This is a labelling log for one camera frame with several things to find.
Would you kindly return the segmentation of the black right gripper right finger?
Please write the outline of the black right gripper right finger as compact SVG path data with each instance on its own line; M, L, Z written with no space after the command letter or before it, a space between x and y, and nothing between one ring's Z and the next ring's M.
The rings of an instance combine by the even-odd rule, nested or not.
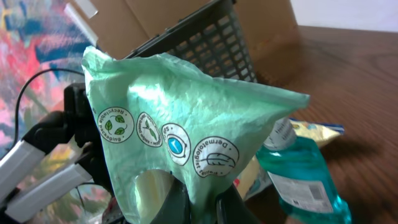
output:
M217 224L261 224L245 206L234 185L217 196L216 219Z

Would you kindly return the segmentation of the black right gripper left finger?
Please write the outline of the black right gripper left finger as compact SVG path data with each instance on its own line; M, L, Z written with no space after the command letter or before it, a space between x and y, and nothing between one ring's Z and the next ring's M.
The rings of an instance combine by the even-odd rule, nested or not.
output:
M151 224L191 224L190 201L186 186L174 179L172 186Z

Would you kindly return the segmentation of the yellow snack chips bag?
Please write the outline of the yellow snack chips bag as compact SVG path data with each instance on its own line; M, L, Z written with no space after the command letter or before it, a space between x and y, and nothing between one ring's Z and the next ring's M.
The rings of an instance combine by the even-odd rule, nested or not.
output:
M319 148L331 143L345 132L340 124L309 123L292 118L290 122L297 136L314 140ZM234 186L244 201L261 193L271 184L270 178L260 166L256 156L234 180Z

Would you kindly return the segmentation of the blue mouthwash bottle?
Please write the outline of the blue mouthwash bottle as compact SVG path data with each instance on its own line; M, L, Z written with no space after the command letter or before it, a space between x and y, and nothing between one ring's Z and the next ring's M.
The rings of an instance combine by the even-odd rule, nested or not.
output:
M256 152L284 212L302 223L351 223L316 142L296 135L288 118L275 125Z

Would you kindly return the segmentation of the mint green wipes pack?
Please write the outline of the mint green wipes pack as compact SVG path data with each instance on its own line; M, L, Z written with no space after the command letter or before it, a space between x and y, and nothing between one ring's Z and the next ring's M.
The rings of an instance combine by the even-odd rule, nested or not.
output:
M114 195L126 220L149 223L161 170L185 184L192 223L214 223L216 196L259 150L274 123L310 97L273 86L213 78L167 53L116 60L87 47L81 66Z

